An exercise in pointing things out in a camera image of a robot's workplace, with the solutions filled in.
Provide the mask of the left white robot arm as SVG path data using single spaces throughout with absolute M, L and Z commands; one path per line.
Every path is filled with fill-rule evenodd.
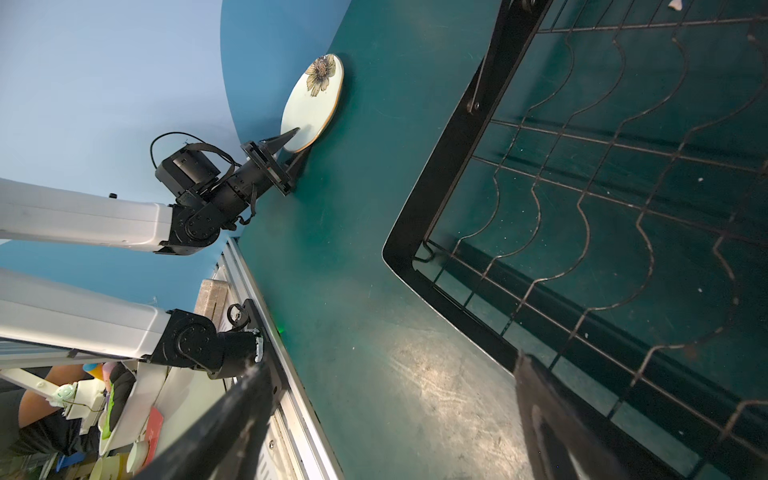
M 173 202 L 153 203 L 3 180 L 1 335 L 106 358 L 239 375 L 260 341 L 238 322 L 220 331 L 191 311 L 200 273 L 173 257 L 248 224 L 270 190 L 291 193 L 302 131 L 242 145 L 243 162 L 215 165 L 218 147 L 192 137 L 155 164 Z

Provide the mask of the black wire dish rack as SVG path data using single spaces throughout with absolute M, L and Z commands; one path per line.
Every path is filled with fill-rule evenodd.
M 383 248 L 643 478 L 767 475 L 767 5 L 503 1 Z

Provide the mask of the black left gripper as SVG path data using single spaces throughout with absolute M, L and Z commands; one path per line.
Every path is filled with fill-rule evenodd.
M 275 187 L 284 196 L 292 193 L 305 169 L 311 153 L 308 146 L 299 152 L 288 152 L 285 145 L 299 132 L 294 127 L 285 133 L 257 142 L 248 141 L 241 145 L 247 161 L 244 167 L 253 166 L 256 178 L 253 184 L 258 196 Z

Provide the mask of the aluminium frame rail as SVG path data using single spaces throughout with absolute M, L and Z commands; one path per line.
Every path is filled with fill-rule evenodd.
M 273 413 L 245 470 L 247 479 L 342 479 L 342 468 L 284 346 L 237 241 L 224 247 L 217 272 L 226 279 L 234 312 L 258 335 L 261 365 L 272 375 Z

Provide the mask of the person forearm, background clutter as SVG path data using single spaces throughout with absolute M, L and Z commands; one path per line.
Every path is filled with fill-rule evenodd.
M 1 382 L 1 456 L 36 454 L 95 454 L 100 442 L 111 437 L 124 412 L 124 403 L 135 384 L 134 373 L 118 362 L 105 379 L 110 396 L 104 418 L 109 426 L 80 432 L 78 420 L 68 420 L 61 409 L 43 396 L 3 380 Z

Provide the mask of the mint green leaf plate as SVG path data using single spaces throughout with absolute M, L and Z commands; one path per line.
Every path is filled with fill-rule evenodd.
M 326 54 L 309 65 L 283 110 L 280 133 L 297 129 L 285 150 L 300 152 L 320 137 L 336 111 L 343 81 L 344 66 L 336 55 Z

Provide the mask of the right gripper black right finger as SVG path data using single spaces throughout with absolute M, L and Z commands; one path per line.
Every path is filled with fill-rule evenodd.
M 544 364 L 519 352 L 513 377 L 524 442 L 536 479 L 630 477 L 616 447 L 616 435 L 602 417 Z

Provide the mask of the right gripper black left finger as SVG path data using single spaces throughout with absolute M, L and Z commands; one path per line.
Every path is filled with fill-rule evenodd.
M 245 375 L 174 444 L 140 471 L 138 479 L 208 479 L 233 447 L 243 450 L 237 478 L 255 473 L 273 411 L 274 387 L 263 363 Z

